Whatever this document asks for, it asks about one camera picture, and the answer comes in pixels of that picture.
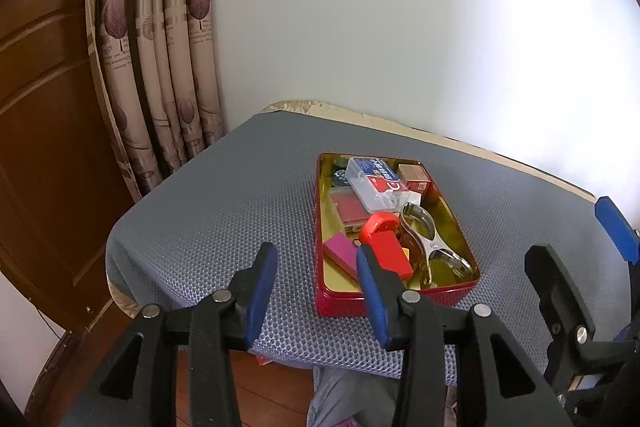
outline pink eraser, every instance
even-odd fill
[[[337,233],[327,239],[322,245],[324,254],[335,264],[347,272],[356,281],[358,271],[356,270],[356,246],[343,233]]]

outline blue gripper pad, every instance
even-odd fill
[[[267,312],[269,297],[273,290],[278,269],[278,250],[271,243],[263,243],[255,257],[254,265],[250,270],[258,270],[251,300],[246,309],[246,330],[244,330],[244,342],[247,349],[254,345],[255,339],[260,336],[264,315]]]
[[[356,269],[367,309],[367,318],[376,339],[386,349],[390,346],[391,339],[388,333],[385,305],[362,247],[358,247],[356,252]]]
[[[622,258],[632,264],[637,264],[640,258],[640,237],[611,201],[611,198],[608,196],[598,198],[595,204],[595,216],[609,234]]]

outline metal screw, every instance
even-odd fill
[[[231,292],[227,289],[213,292],[213,300],[215,302],[227,302],[230,298]]]
[[[491,315],[491,308],[489,308],[489,306],[487,306],[486,304],[476,304],[474,306],[474,313],[478,317],[488,317],[489,315]]]
[[[587,328],[579,326],[578,329],[575,330],[575,339],[578,341],[578,344],[584,344],[587,341]]]
[[[142,308],[142,316],[146,319],[158,317],[159,314],[160,306],[158,306],[157,304],[148,304],[144,308]]]
[[[405,290],[402,292],[402,300],[413,304],[420,300],[420,294],[416,290]]]

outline plastic box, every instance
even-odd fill
[[[409,199],[409,189],[382,158],[349,158],[346,176],[369,214],[399,212]]]

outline white wall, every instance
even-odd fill
[[[65,332],[47,319],[57,334]],[[0,273],[0,379],[24,411],[29,395],[58,338],[36,308]]]
[[[635,0],[214,0],[223,111],[312,99],[608,194],[640,223]]]

